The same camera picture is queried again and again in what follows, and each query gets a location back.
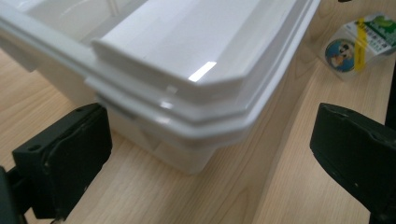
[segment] cartoon character on label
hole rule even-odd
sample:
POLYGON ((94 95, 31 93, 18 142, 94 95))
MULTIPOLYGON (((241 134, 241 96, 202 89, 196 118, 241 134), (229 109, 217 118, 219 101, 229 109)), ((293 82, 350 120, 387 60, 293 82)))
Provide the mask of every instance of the cartoon character on label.
POLYGON ((355 44, 346 39, 334 40, 326 48, 327 63, 339 72, 349 72, 354 68, 355 44))

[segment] wood grain surface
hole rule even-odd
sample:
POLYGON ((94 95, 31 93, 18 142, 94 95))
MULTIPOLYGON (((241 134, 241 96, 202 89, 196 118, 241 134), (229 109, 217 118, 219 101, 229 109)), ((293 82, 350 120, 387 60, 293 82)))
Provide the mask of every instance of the wood grain surface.
MULTIPOLYGON (((373 2, 323 0, 251 134, 219 150, 200 174, 182 174, 113 132, 110 160, 66 223, 367 223, 367 210, 327 176, 308 144, 320 102, 385 118, 394 56, 342 82, 314 53, 343 23, 375 11, 396 18, 396 1, 373 2)), ((0 164, 9 170, 14 148, 75 106, 3 52, 0 92, 0 164)))

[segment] light wood tabletop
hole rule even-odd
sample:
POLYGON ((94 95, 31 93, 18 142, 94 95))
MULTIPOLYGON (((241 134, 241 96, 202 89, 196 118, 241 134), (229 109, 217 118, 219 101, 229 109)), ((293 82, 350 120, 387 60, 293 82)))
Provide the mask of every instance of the light wood tabletop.
MULTIPOLYGON (((368 223, 369 212, 324 172, 309 141, 322 102, 384 122, 395 55, 343 82, 314 52, 342 24, 377 11, 395 19, 394 8, 394 0, 323 0, 251 134, 219 150, 198 175, 113 132, 109 161, 65 223, 368 223)), ((76 105, 3 51, 0 92, 0 165, 9 170, 13 149, 76 105)))

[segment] plastic bin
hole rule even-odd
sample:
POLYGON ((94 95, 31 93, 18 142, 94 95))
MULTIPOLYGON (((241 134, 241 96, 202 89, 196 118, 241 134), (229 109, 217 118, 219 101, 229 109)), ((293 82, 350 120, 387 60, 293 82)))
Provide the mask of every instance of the plastic bin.
POLYGON ((0 0, 0 45, 186 173, 240 141, 319 0, 0 0))

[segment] yellow label section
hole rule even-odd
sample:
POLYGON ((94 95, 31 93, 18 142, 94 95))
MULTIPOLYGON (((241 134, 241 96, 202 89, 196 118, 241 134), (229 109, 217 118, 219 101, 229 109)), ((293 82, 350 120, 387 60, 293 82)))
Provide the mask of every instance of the yellow label section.
POLYGON ((360 71, 365 65, 365 54, 367 48, 367 34, 364 18, 358 19, 358 39, 355 43, 355 70, 360 71))

